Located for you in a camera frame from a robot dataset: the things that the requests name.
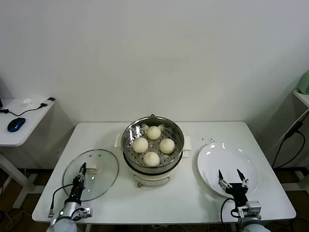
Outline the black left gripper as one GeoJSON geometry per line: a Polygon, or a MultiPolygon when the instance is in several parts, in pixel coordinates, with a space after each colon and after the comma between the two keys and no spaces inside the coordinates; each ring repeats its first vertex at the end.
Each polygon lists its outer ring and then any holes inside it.
{"type": "Polygon", "coordinates": [[[81,172],[78,173],[72,180],[73,186],[70,191],[69,200],[70,201],[80,201],[81,195],[84,190],[84,178],[86,174],[86,162],[81,166],[81,172]]]}

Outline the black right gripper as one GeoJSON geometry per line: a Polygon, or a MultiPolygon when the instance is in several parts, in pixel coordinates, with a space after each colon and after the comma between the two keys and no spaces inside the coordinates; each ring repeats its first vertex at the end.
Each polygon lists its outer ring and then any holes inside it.
{"type": "Polygon", "coordinates": [[[223,178],[223,175],[220,171],[218,170],[218,184],[219,186],[227,193],[233,196],[235,205],[245,205],[246,202],[248,201],[246,193],[248,191],[248,179],[245,178],[244,174],[237,169],[239,178],[241,180],[241,183],[231,183],[229,184],[226,182],[223,178]]]}

